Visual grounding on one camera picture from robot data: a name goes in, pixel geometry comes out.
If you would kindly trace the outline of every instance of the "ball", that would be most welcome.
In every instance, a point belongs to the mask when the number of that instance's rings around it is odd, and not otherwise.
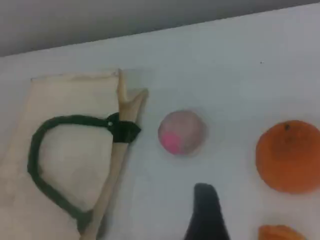
[[[174,111],[162,120],[158,138],[169,153],[188,155],[203,142],[205,125],[201,118],[190,110]]]

